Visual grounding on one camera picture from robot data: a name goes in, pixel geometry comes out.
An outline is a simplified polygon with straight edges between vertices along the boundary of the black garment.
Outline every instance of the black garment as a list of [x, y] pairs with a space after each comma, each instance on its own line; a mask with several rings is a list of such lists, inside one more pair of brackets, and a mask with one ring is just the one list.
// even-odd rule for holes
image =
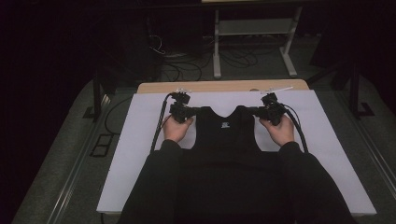
[[332, 178], [297, 143], [262, 152], [245, 107], [228, 118], [203, 111], [192, 149], [165, 140], [148, 156], [120, 224], [356, 223]]

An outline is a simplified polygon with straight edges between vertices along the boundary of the desk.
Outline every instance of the desk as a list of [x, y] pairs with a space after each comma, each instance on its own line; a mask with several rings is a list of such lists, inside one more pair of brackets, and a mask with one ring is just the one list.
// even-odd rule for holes
[[[190, 82], [193, 93], [190, 93], [189, 106], [212, 106], [220, 116], [229, 115], [236, 105], [262, 105], [260, 91], [251, 89], [269, 89], [277, 83], [279, 87], [300, 83], [297, 91], [279, 91], [276, 93], [279, 102], [290, 105], [299, 114], [308, 148], [314, 154], [343, 193], [349, 209], [354, 215], [372, 215], [375, 209], [367, 196], [361, 182], [354, 172], [342, 149], [332, 125], [324, 113], [318, 97], [310, 91], [302, 80], [262, 80], [230, 82]], [[144, 161], [149, 154], [152, 136], [155, 133], [159, 112], [166, 93], [179, 86], [178, 83], [142, 84], [131, 102], [125, 120], [117, 150], [113, 157], [106, 183], [103, 188], [97, 211], [107, 214], [118, 214], [125, 204], [136, 181]], [[143, 93], [156, 91], [160, 93]], [[278, 151], [278, 146], [271, 140], [266, 130], [256, 119], [255, 138], [261, 150]], [[180, 141], [183, 148], [191, 148], [195, 141], [194, 123]], [[296, 135], [296, 142], [301, 139]], [[156, 148], [163, 141], [160, 135]]]

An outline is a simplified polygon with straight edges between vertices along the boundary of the hand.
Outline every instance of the hand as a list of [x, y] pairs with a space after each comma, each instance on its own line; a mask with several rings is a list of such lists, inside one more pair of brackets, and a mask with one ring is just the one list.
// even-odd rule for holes
[[280, 123], [274, 126], [266, 119], [260, 119], [260, 123], [267, 129], [271, 138], [280, 147], [288, 142], [294, 142], [294, 125], [286, 115], [280, 118]]
[[193, 118], [187, 119], [184, 123], [179, 123], [169, 115], [163, 122], [163, 137], [164, 139], [173, 140], [175, 142], [181, 141], [186, 135], [187, 130], [194, 121]]

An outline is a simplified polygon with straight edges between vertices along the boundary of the black tank top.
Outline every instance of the black tank top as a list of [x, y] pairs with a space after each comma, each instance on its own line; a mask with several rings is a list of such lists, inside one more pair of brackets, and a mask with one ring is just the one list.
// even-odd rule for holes
[[254, 124], [241, 105], [227, 118], [210, 107], [197, 114], [195, 144], [180, 159], [176, 223], [293, 223], [280, 159], [260, 150]]

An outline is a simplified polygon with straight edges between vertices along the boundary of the white desk frame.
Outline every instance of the white desk frame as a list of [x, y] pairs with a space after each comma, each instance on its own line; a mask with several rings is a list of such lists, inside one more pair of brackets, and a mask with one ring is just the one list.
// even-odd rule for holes
[[290, 77], [296, 77], [297, 72], [291, 62], [289, 50], [291, 41], [297, 28], [302, 12], [302, 7], [297, 7], [293, 18], [267, 19], [267, 20], [245, 20], [245, 21], [220, 21], [219, 11], [215, 16], [215, 52], [213, 53], [214, 78], [221, 78], [220, 57], [219, 57], [219, 36], [220, 35], [269, 35], [287, 34], [288, 39], [283, 47], [280, 47], [280, 54], [285, 62]]

